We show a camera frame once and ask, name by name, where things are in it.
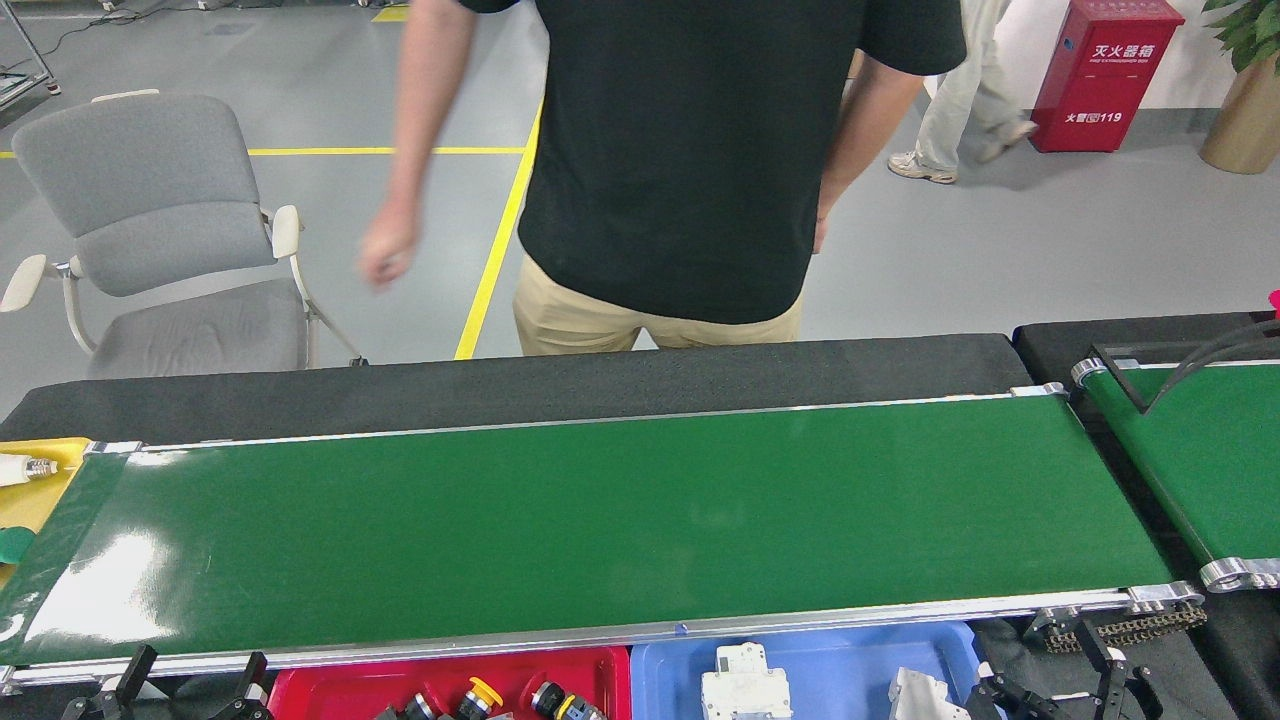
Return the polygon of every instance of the chain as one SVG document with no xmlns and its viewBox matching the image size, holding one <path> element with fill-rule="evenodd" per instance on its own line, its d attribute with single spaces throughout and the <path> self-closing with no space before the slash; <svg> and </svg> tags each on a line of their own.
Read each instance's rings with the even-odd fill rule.
<svg viewBox="0 0 1280 720">
<path fill-rule="evenodd" d="M 1208 616 L 1199 607 L 1183 605 L 1171 612 L 1098 625 L 1097 629 L 1102 641 L 1108 646 L 1125 647 L 1160 635 L 1198 628 L 1207 620 Z M 1052 653 L 1080 652 L 1080 641 L 1075 638 L 1075 633 L 1061 633 L 1055 626 L 1050 626 L 1044 634 L 1044 648 Z"/>
</svg>

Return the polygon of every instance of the hand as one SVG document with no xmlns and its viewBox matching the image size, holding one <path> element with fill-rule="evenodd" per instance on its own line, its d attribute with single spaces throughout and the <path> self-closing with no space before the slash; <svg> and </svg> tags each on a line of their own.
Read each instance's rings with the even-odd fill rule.
<svg viewBox="0 0 1280 720">
<path fill-rule="evenodd" d="M 413 263 L 419 240 L 417 218 L 416 206 L 385 204 L 369 223 L 360 241 L 357 266 L 365 282 L 375 290 L 385 290 Z"/>
<path fill-rule="evenodd" d="M 822 252 L 822 243 L 827 240 L 827 218 L 818 218 L 818 224 L 813 229 L 813 254 Z"/>
</svg>

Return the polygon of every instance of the man's left arm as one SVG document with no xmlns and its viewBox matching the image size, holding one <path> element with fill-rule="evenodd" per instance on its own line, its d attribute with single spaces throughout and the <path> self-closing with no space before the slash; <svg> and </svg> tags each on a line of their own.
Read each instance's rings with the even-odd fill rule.
<svg viewBox="0 0 1280 720">
<path fill-rule="evenodd" d="M 923 86 L 923 77 L 895 70 L 867 56 L 854 87 L 845 97 L 840 126 L 822 173 L 814 252 L 822 250 L 822 241 L 827 234 L 827 214 L 836 200 L 884 149 Z"/>
</svg>

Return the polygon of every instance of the man's right arm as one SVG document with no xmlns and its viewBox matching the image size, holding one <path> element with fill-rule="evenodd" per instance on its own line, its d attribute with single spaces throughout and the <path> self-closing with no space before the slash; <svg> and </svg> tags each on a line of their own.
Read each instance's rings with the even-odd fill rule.
<svg viewBox="0 0 1280 720">
<path fill-rule="evenodd" d="M 401 41 L 390 179 L 360 249 L 360 273 L 375 287 L 403 275 L 413 259 L 426 168 L 462 82 L 475 22 L 475 14 L 457 0 L 410 5 Z"/>
</svg>

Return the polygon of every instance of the khaki pants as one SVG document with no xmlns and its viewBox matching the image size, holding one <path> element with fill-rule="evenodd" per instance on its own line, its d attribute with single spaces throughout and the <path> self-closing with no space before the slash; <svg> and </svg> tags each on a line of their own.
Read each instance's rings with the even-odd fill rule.
<svg viewBox="0 0 1280 720">
<path fill-rule="evenodd" d="M 631 350 L 640 329 L 658 347 L 794 342 L 800 331 L 800 300 L 783 314 L 745 325 L 664 318 L 627 310 L 559 286 L 525 256 L 512 304 L 525 355 L 571 355 Z"/>
</svg>

